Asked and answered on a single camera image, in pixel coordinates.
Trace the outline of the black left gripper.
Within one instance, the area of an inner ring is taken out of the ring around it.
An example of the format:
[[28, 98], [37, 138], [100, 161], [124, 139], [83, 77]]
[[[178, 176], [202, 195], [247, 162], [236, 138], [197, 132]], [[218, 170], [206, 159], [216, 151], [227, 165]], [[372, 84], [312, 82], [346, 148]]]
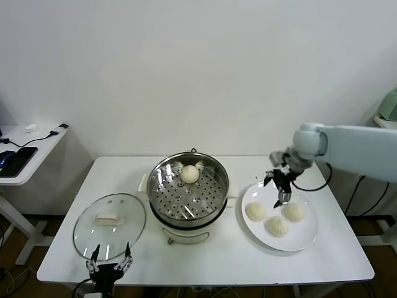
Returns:
[[97, 257], [99, 255], [100, 245], [92, 252], [91, 259], [86, 261], [91, 281], [94, 283], [93, 292], [113, 292], [114, 284], [124, 275], [123, 271], [128, 271], [133, 263], [130, 244], [127, 243], [124, 259], [115, 264], [97, 265]]

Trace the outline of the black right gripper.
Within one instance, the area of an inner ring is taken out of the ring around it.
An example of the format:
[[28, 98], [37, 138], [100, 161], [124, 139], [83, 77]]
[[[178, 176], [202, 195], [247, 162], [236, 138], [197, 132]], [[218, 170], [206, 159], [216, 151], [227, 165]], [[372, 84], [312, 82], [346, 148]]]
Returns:
[[279, 191], [278, 199], [273, 208], [278, 208], [290, 202], [292, 181], [293, 174], [284, 173], [281, 169], [272, 169], [265, 172], [263, 186], [267, 186], [269, 183], [275, 183], [277, 190]]

